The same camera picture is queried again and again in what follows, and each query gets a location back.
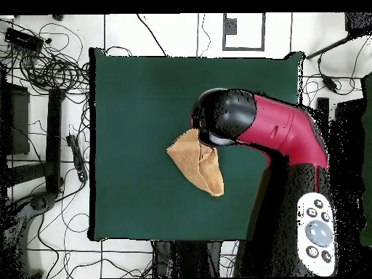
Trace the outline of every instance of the green table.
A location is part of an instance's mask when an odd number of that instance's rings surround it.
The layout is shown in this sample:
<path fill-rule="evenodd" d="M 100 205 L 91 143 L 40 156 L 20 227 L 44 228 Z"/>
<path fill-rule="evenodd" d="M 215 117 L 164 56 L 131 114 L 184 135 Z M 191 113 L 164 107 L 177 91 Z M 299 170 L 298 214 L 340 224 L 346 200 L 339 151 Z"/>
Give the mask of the green table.
<path fill-rule="evenodd" d="M 106 57 L 91 49 L 89 55 L 96 121 L 90 237 L 245 239 L 266 158 L 244 147 L 219 148 L 225 194 L 215 198 L 184 178 L 166 148 L 190 128 L 193 103 L 208 89 L 260 91 L 297 104 L 303 54 L 284 60 Z"/>

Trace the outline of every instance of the remote control button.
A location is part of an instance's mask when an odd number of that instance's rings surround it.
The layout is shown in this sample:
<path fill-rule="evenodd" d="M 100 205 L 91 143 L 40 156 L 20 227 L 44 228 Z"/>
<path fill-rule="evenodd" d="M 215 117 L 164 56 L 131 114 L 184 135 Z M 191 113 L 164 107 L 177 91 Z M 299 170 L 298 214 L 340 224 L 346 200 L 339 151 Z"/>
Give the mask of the remote control button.
<path fill-rule="evenodd" d="M 328 247 L 333 240 L 331 228 L 320 220 L 309 222 L 305 229 L 307 238 L 319 247 Z"/>
<path fill-rule="evenodd" d="M 316 258 L 319 256 L 319 251 L 314 246 L 307 247 L 306 253 L 310 258 Z"/>
<path fill-rule="evenodd" d="M 325 263 L 331 262 L 331 254 L 327 251 L 322 251 L 322 259 L 324 260 Z"/>
<path fill-rule="evenodd" d="M 329 215 L 327 213 L 323 212 L 321 217 L 325 222 L 329 222 Z"/>
<path fill-rule="evenodd" d="M 323 202 L 320 201 L 319 199 L 314 200 L 314 205 L 318 208 L 321 209 L 323 207 Z"/>
<path fill-rule="evenodd" d="M 316 217 L 318 215 L 318 213 L 316 212 L 316 210 L 314 209 L 307 209 L 307 215 L 309 215 L 310 217 Z"/>

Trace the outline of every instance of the folded towel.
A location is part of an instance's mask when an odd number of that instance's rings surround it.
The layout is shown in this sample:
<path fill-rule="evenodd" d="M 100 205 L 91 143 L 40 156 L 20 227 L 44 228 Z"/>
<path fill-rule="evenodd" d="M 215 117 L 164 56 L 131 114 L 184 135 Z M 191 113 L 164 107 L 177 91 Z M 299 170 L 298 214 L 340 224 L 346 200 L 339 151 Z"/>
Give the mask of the folded towel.
<path fill-rule="evenodd" d="M 186 179 L 196 187 L 218 197 L 224 193 L 217 149 L 202 145 L 198 130 L 189 129 L 166 149 Z"/>

